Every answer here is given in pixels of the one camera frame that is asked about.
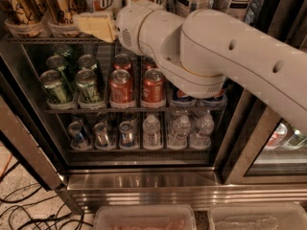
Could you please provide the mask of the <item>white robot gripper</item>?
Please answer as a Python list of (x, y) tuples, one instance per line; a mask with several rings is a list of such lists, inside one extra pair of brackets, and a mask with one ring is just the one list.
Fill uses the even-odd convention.
[(111, 11), (83, 12), (73, 16), (74, 25), (83, 33), (93, 35), (104, 42), (112, 43), (118, 38), (122, 46), (139, 56), (166, 56), (167, 48), (163, 42), (155, 42), (149, 38), (145, 42), (141, 31), (149, 29), (157, 32), (159, 26), (154, 22), (154, 27), (148, 23), (153, 19), (162, 21), (162, 15), (167, 12), (159, 5), (146, 0), (124, 0), (122, 8), (115, 22)]

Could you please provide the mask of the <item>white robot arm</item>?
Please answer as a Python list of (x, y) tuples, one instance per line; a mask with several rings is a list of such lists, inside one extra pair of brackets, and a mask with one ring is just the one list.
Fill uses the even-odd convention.
[(214, 10), (183, 18), (141, 0), (115, 17), (84, 12), (73, 21), (83, 33), (119, 40), (152, 58), (168, 81), (194, 98), (216, 95), (231, 79), (307, 133), (307, 54), (240, 20)]

